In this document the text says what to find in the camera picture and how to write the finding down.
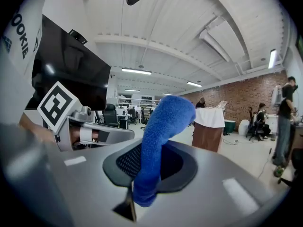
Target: brick wall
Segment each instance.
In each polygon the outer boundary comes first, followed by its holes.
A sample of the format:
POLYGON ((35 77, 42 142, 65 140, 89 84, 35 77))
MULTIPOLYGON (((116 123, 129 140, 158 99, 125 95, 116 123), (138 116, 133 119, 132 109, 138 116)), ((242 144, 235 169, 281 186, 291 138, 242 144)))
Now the brick wall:
POLYGON ((225 119, 236 121, 237 130, 243 119, 250 119, 248 107, 252 107, 254 112, 258 109, 259 103, 265 103, 267 113, 275 114, 276 112, 270 108, 272 89, 276 85, 284 85, 286 82, 286 73, 282 71, 206 89, 202 92, 185 94, 182 97, 196 105, 203 96, 206 107, 217 106, 222 100, 227 101, 225 119))

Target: ceiling light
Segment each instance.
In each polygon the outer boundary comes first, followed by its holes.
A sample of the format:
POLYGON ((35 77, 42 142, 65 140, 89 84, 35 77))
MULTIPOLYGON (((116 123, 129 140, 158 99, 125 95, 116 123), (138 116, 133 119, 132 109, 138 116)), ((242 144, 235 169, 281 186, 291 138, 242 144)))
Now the ceiling light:
POLYGON ((129 69, 129 68, 122 68, 122 71, 125 72, 133 72, 133 73, 140 73, 140 74, 145 74, 145 75, 151 75, 151 71, 146 71, 146 70, 137 70, 137 69, 129 69))
POLYGON ((139 92, 138 90, 130 90, 130 89, 125 89, 127 92, 139 92))
POLYGON ((196 86, 196 87, 201 87, 201 85, 199 85, 199 84, 196 84, 196 83, 193 83, 193 82, 188 82, 187 84, 189 84, 189 85, 193 85, 193 86, 196 86))
POLYGON ((55 71, 53 69, 53 67, 50 64, 46 64, 46 70, 48 71, 49 74, 55 74, 55 71))
POLYGON ((270 60, 269 60, 269 64, 268 64, 268 69, 271 69, 274 67, 276 62, 276 50, 272 50, 270 52, 270 60))

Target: white ceiling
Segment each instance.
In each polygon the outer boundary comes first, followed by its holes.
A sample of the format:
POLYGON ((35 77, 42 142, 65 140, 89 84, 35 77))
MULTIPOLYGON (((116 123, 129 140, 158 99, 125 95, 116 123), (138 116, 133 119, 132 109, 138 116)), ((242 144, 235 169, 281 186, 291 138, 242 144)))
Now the white ceiling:
POLYGON ((124 0, 82 1, 86 31, 112 67, 120 93, 177 94, 195 89, 188 81, 209 86, 241 79, 246 70, 268 64, 272 49, 283 54, 287 37, 277 0, 141 0, 133 6, 124 0), (245 52, 237 61, 226 62, 199 39, 217 17, 228 22, 245 52), (152 75, 121 71, 139 65, 152 75))

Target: white floor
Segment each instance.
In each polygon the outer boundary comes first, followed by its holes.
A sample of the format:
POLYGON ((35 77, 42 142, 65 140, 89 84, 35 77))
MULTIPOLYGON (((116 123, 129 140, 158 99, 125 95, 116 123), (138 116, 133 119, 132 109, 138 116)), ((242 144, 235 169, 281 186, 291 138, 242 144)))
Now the white floor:
MULTIPOLYGON (((135 132, 135 138, 143 137, 142 124, 130 124, 129 129, 135 132)), ((193 140, 194 127, 186 127, 180 134, 171 138, 171 140, 181 142, 191 146, 193 140)), ((278 178, 273 176, 275 165, 271 163, 271 157, 274 153, 276 141, 270 139, 264 141, 254 140, 248 141, 248 138, 238 135, 238 133, 232 133, 227 136, 223 136, 221 146, 218 153, 229 158, 231 161, 248 171, 254 177, 266 185, 268 188, 275 192, 284 190, 287 186, 284 183, 277 184, 278 178)), ((283 174, 283 177, 291 179, 293 168, 288 166, 283 174)))

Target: person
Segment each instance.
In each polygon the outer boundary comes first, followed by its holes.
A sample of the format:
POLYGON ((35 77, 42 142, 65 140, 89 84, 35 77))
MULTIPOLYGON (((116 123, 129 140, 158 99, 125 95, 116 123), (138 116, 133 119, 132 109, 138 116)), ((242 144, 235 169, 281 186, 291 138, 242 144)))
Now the person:
MULTIPOLYGON (((19 123, 19 125, 33 132, 42 141, 55 143, 53 133, 33 123, 25 113, 22 113, 30 97, 33 95, 32 71, 35 55, 42 37, 42 7, 45 0, 25 0, 12 16, 0 43, 1 75, 11 75, 11 80, 1 80, 1 95, 7 96, 3 91, 11 88, 11 94, 2 100, 1 123, 19 123)), ((71 141, 80 138, 80 128, 70 129, 71 141)), ((92 138, 98 138, 96 132, 92 138)))
POLYGON ((285 154, 288 151, 290 137, 290 119, 291 112, 296 112, 293 105, 293 93, 297 89, 294 77, 289 77, 288 82, 282 87, 282 97, 278 111, 278 139, 276 149, 272 157, 273 164, 276 166, 286 166, 285 154))
POLYGON ((260 135, 260 140, 267 139, 267 135, 269 135, 271 131, 269 125, 265 124, 265 106, 265 103, 260 103, 257 114, 257 121, 260 122, 259 127, 263 130, 263 133, 260 135))
POLYGON ((201 97, 199 102, 197 102, 196 108, 205 108, 205 99, 204 99, 204 97, 201 97))

